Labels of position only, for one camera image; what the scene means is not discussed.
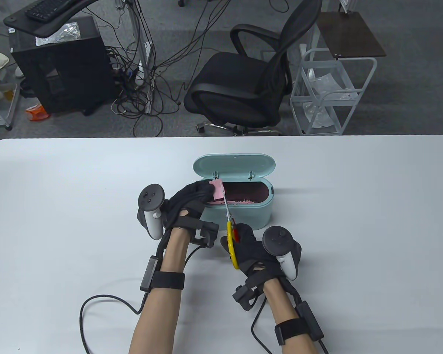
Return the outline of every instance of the computer case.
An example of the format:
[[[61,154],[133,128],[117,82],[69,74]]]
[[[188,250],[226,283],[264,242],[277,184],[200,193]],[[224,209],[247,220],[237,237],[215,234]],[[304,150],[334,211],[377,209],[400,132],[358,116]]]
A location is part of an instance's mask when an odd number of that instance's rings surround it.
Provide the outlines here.
[[[117,97],[110,59],[92,16],[76,17],[80,39],[36,46],[36,37],[10,34],[12,56],[48,113],[92,111]]]

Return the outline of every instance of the chair wheel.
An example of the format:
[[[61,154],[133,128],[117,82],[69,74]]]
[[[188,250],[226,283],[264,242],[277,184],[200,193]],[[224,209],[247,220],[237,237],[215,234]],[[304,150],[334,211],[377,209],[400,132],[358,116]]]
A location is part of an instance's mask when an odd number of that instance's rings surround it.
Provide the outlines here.
[[[205,126],[203,125],[203,123],[197,124],[197,125],[195,126],[195,128],[197,129],[197,132],[198,132],[199,134],[203,134],[203,133],[205,133]]]

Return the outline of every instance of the box lid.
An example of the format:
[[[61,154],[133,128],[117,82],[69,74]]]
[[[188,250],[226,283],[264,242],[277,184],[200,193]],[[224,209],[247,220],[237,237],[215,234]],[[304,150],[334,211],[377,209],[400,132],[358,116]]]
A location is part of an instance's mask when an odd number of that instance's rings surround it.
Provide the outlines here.
[[[264,154],[213,154],[199,157],[193,170],[205,178],[264,177],[274,171],[274,159]]]

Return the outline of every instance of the black mesh chair back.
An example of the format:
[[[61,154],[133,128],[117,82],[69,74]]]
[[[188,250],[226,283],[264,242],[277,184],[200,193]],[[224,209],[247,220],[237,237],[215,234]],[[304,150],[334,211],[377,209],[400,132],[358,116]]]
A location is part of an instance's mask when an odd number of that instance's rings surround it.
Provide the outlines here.
[[[269,61],[257,84],[256,93],[278,93],[285,86],[284,95],[291,93],[292,78],[287,59],[287,49],[297,42],[315,24],[322,8],[322,0],[303,0],[289,16],[282,29],[279,47]]]

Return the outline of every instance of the black keyboard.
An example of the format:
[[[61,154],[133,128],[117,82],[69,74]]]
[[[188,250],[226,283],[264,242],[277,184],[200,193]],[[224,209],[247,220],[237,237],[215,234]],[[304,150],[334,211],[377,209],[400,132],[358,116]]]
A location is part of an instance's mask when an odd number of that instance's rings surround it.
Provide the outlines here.
[[[79,1],[81,0],[41,0],[28,7],[24,13],[32,20],[48,23]]]

